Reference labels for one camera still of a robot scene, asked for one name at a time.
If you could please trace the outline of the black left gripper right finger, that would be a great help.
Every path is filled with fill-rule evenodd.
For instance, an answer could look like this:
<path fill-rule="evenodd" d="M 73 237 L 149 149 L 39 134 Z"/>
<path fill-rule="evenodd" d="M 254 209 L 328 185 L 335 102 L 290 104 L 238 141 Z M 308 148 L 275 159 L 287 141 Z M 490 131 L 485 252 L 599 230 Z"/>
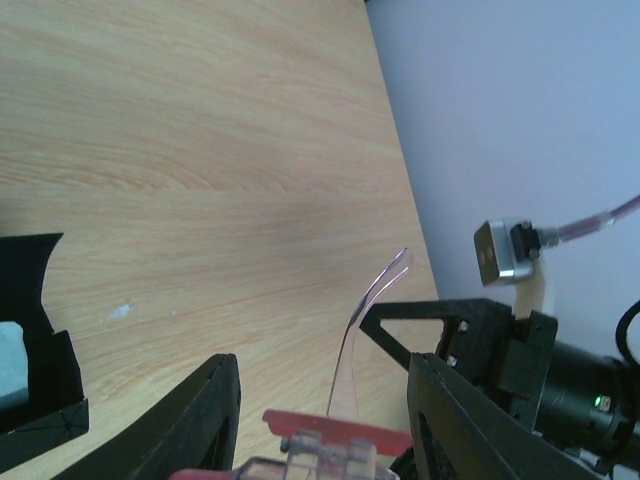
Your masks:
<path fill-rule="evenodd" d="M 433 445 L 458 479 L 595 479 L 531 434 L 434 354 L 413 354 L 407 402 L 420 479 L 441 479 Z"/>

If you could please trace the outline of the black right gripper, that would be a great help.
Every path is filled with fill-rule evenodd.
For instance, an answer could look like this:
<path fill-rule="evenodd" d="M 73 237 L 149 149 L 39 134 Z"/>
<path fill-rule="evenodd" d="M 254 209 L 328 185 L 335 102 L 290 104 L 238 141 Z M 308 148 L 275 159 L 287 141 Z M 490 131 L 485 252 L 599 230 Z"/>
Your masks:
<path fill-rule="evenodd" d="M 558 322 L 540 312 L 515 319 L 489 299 L 376 303 L 360 330 L 404 369 L 411 353 L 386 331 L 391 321 L 440 321 L 435 354 L 524 428 L 561 450 L 602 458 L 639 455 L 639 362 L 627 334 L 639 306 L 618 321 L 620 358 L 557 340 Z"/>

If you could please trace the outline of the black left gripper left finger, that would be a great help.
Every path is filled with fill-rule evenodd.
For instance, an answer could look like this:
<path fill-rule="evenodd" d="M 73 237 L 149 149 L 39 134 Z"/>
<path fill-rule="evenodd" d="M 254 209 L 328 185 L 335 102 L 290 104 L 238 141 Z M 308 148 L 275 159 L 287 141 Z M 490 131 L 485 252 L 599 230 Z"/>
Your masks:
<path fill-rule="evenodd" d="M 229 470 L 239 425 L 237 358 L 216 354 L 138 420 L 58 479 L 167 479 L 184 469 Z"/>

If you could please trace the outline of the pink sunglasses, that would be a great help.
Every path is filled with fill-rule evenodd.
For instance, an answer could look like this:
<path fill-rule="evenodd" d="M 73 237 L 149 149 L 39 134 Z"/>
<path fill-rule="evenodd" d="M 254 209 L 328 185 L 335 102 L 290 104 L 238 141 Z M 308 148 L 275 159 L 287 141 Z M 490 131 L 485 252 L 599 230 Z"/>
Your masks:
<path fill-rule="evenodd" d="M 378 297 L 409 269 L 412 257 L 402 249 L 357 304 L 347 324 L 334 371 L 326 413 L 320 416 L 267 410 L 263 421 L 281 438 L 284 460 L 259 456 L 232 470 L 184 469 L 173 479 L 397 479 L 378 461 L 398 456 L 412 444 L 404 431 L 363 424 L 358 420 L 354 384 L 354 346 L 359 327 Z"/>

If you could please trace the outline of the black sunglasses case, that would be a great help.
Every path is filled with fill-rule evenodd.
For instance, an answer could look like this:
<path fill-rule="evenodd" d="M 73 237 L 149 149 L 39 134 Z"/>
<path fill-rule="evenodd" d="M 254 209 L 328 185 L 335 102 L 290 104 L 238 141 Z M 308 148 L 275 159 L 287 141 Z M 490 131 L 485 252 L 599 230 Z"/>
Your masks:
<path fill-rule="evenodd" d="M 1 239 L 1 321 L 21 328 L 26 388 L 1 400 L 1 471 L 89 430 L 89 402 L 70 335 L 56 332 L 42 304 L 50 256 L 60 233 Z"/>

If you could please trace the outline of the light blue cleaning cloth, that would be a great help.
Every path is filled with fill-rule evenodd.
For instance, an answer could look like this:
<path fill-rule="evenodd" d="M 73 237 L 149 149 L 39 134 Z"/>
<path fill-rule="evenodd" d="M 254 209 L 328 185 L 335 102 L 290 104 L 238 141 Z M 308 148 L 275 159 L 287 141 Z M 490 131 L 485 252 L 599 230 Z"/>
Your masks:
<path fill-rule="evenodd" d="M 25 404 L 29 398 L 24 333 L 16 322 L 1 323 L 0 354 L 1 410 L 4 411 Z"/>

